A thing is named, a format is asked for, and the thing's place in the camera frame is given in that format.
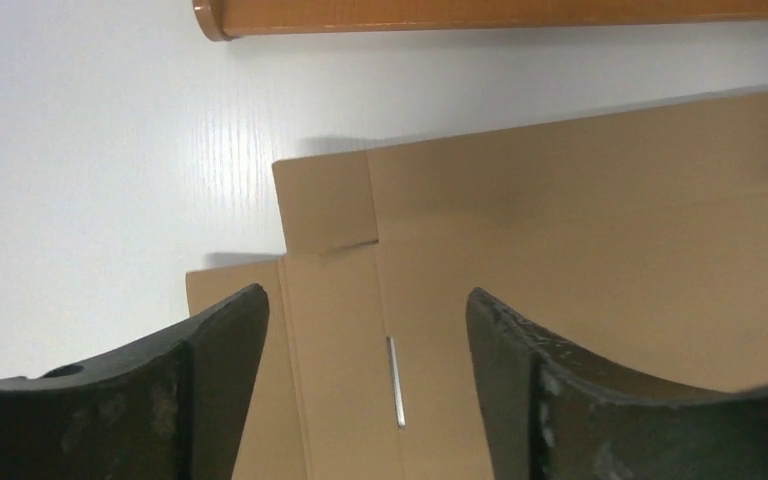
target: wooden edge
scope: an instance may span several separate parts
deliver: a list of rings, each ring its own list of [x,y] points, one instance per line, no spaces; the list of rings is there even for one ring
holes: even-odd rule
[[[193,0],[193,12],[202,33],[214,42],[227,42],[233,37],[225,34],[223,29],[224,0]]]

